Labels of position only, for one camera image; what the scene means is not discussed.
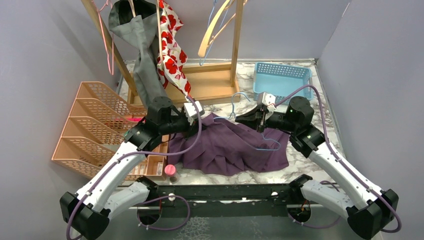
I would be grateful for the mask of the purple cloth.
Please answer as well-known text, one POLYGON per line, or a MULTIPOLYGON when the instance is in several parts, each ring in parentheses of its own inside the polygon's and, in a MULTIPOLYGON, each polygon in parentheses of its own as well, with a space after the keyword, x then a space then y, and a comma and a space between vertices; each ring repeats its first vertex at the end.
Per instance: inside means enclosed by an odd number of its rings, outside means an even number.
POLYGON ((254 171, 258 173, 282 170, 289 166, 287 145, 289 135, 267 128, 263 134, 281 144, 277 151, 259 151, 258 148, 273 148, 278 145, 272 141, 263 141, 261 133, 243 124, 234 124, 226 119, 214 119, 211 113, 203 118, 201 136, 185 138, 182 134, 169 142, 171 153, 190 150, 181 155, 169 156, 168 164, 181 163, 185 169, 200 170, 204 174, 233 176, 254 171))

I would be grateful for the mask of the red poppy print cloth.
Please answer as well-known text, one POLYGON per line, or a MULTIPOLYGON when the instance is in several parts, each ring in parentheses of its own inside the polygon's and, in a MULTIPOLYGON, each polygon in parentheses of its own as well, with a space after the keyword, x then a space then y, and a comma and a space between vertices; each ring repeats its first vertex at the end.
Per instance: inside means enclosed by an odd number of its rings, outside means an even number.
POLYGON ((165 1, 159 1, 161 10, 160 28, 162 55, 164 64, 158 54, 157 73, 162 86, 175 86, 183 95, 190 96, 191 84, 183 72, 188 57, 176 41, 176 34, 184 25, 172 7, 165 1))

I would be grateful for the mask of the grey skirt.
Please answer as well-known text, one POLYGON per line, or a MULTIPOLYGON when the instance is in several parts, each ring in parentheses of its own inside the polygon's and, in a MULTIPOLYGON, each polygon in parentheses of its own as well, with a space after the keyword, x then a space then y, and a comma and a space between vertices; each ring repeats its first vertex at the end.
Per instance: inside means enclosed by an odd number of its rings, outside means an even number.
POLYGON ((159 34, 154 3, 134 0, 134 12, 128 0, 115 2, 108 16, 111 32, 138 50, 133 79, 138 96, 147 109, 154 98, 166 97, 157 72, 159 34))

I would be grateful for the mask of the wooden hanger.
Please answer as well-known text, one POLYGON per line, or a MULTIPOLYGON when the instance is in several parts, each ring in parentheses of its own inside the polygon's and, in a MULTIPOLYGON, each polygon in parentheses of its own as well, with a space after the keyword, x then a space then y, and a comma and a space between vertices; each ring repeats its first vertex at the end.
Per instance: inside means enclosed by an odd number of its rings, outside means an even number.
POLYGON ((162 31, 161 31, 161 13, 160 13, 160 1, 156 0, 156 18, 157 18, 157 31, 158 31, 158 44, 159 44, 159 57, 160 57, 160 63, 164 64, 164 58, 163 58, 163 50, 162 50, 162 31))
POLYGON ((128 0, 128 2, 129 2, 129 6, 130 6, 130 9, 131 9, 132 16, 135 18, 136 17, 136 11, 135 11, 134 1, 128 0))
POLYGON ((219 9, 215 10, 218 1, 213 1, 213 7, 208 17, 207 28, 197 53, 200 59, 205 60, 207 58, 211 46, 222 31, 232 22, 232 20, 235 20, 233 43, 234 46, 238 46, 242 27, 243 10, 247 2, 248 0, 225 0, 219 9), (236 5, 235 12, 227 19, 228 10, 234 3, 236 5))

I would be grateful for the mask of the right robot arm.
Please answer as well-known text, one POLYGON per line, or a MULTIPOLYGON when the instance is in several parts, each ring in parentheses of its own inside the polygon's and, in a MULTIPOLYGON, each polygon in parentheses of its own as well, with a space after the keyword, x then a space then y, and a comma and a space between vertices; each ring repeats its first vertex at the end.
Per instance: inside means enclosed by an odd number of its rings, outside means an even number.
POLYGON ((311 200, 328 208, 347 220, 364 240, 382 232, 396 216, 399 196, 367 179, 335 150, 325 133, 312 124, 314 109, 307 98, 291 98, 285 112, 276 111, 274 100, 274 96, 266 94, 254 109, 236 116, 236 123, 259 133, 267 129, 287 133, 291 145, 320 166, 343 190, 338 192, 309 176, 301 176, 291 182, 289 199, 296 204, 311 200))

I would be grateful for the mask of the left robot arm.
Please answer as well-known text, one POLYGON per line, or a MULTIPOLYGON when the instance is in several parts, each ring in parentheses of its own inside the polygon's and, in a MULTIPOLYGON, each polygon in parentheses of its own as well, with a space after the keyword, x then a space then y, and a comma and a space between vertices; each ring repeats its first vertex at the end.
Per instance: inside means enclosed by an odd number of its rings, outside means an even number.
POLYGON ((78 232, 76 239, 84 237, 96 240, 102 235, 114 217, 130 207, 143 203, 152 205, 157 200, 157 191, 141 182, 116 192, 116 188, 127 175, 162 143, 162 137, 176 133, 187 133, 198 127, 196 141, 200 139, 204 109, 192 97, 186 97, 182 111, 174 106, 170 98, 155 97, 147 108, 143 120, 124 135, 116 153, 106 165, 76 193, 66 192, 59 200, 63 219, 67 222, 66 238, 78 232))

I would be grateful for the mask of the pink capped bottle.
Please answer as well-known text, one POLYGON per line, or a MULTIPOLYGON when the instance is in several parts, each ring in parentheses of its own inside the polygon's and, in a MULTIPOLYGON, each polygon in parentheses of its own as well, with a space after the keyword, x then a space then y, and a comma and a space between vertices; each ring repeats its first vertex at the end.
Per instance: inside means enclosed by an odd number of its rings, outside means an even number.
POLYGON ((166 165, 164 172, 171 183, 176 183, 180 178, 177 172, 177 168, 173 164, 166 165))

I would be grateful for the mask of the blue plastic basket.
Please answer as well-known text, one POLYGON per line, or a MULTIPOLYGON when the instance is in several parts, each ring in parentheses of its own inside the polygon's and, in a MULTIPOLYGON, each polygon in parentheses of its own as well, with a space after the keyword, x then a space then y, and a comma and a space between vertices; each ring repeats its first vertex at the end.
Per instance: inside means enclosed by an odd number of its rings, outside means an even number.
POLYGON ((253 99, 266 92, 276 97, 276 102, 312 83, 312 71, 306 67, 257 62, 253 76, 253 99))

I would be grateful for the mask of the peach compartment tray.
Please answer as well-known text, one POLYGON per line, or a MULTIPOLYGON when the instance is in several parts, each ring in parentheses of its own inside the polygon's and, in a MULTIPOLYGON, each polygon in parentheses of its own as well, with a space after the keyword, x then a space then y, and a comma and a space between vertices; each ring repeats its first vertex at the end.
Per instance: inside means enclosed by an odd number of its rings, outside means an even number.
POLYGON ((124 179, 125 181, 135 181, 145 176, 152 181, 165 181, 165 167, 168 164, 168 157, 162 155, 149 155, 145 160, 136 165, 124 179))

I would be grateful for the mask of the wooden clothes rack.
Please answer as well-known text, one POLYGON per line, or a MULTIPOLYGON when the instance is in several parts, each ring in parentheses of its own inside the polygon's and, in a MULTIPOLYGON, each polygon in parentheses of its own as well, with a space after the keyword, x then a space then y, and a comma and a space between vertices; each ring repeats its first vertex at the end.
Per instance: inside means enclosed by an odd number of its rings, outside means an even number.
MULTIPOLYGON (((100 10, 92 0, 84 0, 82 4, 102 36, 108 67, 112 70, 114 66, 118 66, 121 76, 127 82, 129 88, 128 102, 141 106, 142 102, 138 96, 134 78, 124 63, 111 34, 106 29, 106 25, 100 16, 100 10)), ((183 68, 191 83, 191 95, 193 97, 206 105, 230 102, 231 96, 239 91, 236 77, 239 44, 240 41, 238 46, 234 46, 233 40, 230 62, 205 63, 203 66, 189 65, 183 68)))

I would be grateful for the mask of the peach plastic file organizer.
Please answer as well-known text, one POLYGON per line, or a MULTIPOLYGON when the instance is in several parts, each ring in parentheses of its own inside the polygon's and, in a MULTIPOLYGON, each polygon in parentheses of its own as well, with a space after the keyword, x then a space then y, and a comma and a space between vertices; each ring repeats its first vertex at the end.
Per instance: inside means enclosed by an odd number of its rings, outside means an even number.
POLYGON ((115 154, 123 134, 147 113, 99 81, 83 81, 52 155, 52 161, 93 178, 115 154))

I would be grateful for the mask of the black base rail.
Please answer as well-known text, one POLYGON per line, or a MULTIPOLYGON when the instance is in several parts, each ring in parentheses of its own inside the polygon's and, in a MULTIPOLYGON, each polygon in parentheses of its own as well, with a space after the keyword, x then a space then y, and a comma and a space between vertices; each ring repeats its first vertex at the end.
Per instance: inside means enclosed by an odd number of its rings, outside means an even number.
POLYGON ((306 222, 309 202, 287 183, 221 185, 149 185, 148 203, 138 203, 145 224, 159 218, 292 217, 306 222))

